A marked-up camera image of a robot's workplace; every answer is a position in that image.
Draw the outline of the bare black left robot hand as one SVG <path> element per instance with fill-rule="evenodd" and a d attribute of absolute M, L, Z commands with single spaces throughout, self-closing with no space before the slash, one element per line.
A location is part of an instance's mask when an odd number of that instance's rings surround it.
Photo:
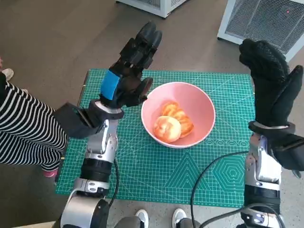
<path fill-rule="evenodd" d="M 143 70 L 153 62 L 162 40 L 156 24 L 147 22 L 136 37 L 130 38 L 119 59 L 107 70 L 100 88 L 100 101 L 110 108 L 137 106 L 147 99 L 153 79 L 142 79 Z"/>

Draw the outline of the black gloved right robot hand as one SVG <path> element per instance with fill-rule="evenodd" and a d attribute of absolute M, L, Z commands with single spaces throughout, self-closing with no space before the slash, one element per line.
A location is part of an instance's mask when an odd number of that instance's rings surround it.
<path fill-rule="evenodd" d="M 302 88 L 304 68 L 291 70 L 285 56 L 264 40 L 243 40 L 239 61 L 250 69 L 255 87 L 255 121 L 267 127 L 288 126 Z"/>

